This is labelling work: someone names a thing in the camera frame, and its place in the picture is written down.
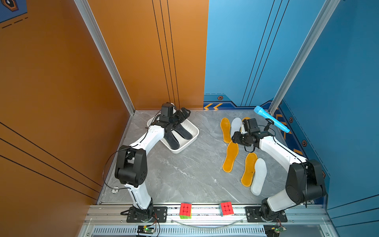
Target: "blue toy microphone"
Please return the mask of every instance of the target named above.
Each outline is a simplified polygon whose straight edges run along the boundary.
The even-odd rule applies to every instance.
[[[254,112],[257,113],[258,115],[264,117],[264,118],[269,118],[272,121],[274,121],[274,125],[277,126],[280,130],[282,130],[285,133],[288,133],[290,130],[284,126],[281,122],[279,122],[277,119],[272,117],[269,113],[267,113],[262,107],[256,106],[254,109]]]

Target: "black insole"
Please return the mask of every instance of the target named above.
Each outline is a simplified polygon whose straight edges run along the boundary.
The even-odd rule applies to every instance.
[[[192,135],[184,129],[184,127],[179,124],[175,129],[175,132],[177,132],[182,138],[186,140],[192,139]],[[177,150],[180,147],[180,144],[176,137],[172,134],[172,131],[167,132],[164,134],[164,138],[166,139],[168,145],[171,147],[173,150]]]
[[[179,124],[175,129],[175,132],[179,133],[179,135],[186,139],[186,140],[190,140],[192,139],[192,134],[190,134],[190,132],[188,132],[187,130],[184,129],[184,127]]]

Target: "ventilation grille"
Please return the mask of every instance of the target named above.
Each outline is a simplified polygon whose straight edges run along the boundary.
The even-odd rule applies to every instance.
[[[159,237],[164,236],[266,236],[263,225],[233,226],[227,229],[184,228],[177,225],[161,225]],[[135,236],[137,226],[96,225],[94,236]]]
[[[207,228],[198,228],[198,229],[187,229],[182,227],[162,227],[160,235],[246,235],[251,236],[251,234],[265,234],[265,229],[263,226],[257,227],[230,227],[227,229],[207,229]]]
[[[93,235],[104,235],[104,234],[131,234],[135,236],[136,228],[128,226],[96,226],[93,231]]]

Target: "orange wall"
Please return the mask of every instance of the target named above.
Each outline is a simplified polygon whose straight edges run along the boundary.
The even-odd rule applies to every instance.
[[[88,2],[136,109],[203,107],[208,0]]]
[[[27,7],[0,23],[0,122],[72,168],[0,124],[0,236],[75,236],[129,114],[74,1]]]

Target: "insole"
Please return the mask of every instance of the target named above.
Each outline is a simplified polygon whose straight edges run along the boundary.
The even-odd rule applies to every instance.
[[[241,119],[240,118],[235,118],[232,121],[232,126],[230,128],[230,137],[234,135],[235,132],[239,132],[241,129]]]
[[[230,143],[232,141],[230,137],[230,122],[229,119],[223,118],[220,123],[222,135],[224,136],[224,142]]]
[[[245,117],[245,118],[242,119],[242,121],[241,121],[241,128],[240,128],[240,132],[241,133],[245,133],[246,132],[245,131],[245,127],[243,126],[243,123],[242,123],[245,119],[250,119],[250,118],[249,117]]]
[[[236,159],[238,155],[238,144],[233,143],[232,141],[229,142],[228,147],[226,148],[226,158],[224,161],[224,164],[222,165],[222,169],[230,173],[233,169],[234,160]]]
[[[265,182],[267,175],[266,163],[262,158],[259,158],[255,163],[255,175],[253,179],[253,184],[251,185],[251,192],[259,196],[262,191],[263,183]]]
[[[255,163],[258,157],[255,153],[249,153],[245,159],[245,172],[242,175],[241,183],[245,187],[250,187],[255,172]]]
[[[176,131],[182,138],[186,139],[186,140],[191,140],[192,139],[192,135],[190,134],[189,131],[185,130],[185,128],[179,124],[178,126],[176,126],[176,128],[174,129],[174,131]]]
[[[180,147],[180,144],[176,137],[172,134],[172,132],[167,132],[164,135],[164,138],[166,139],[168,145],[171,147],[173,150],[177,150]]]

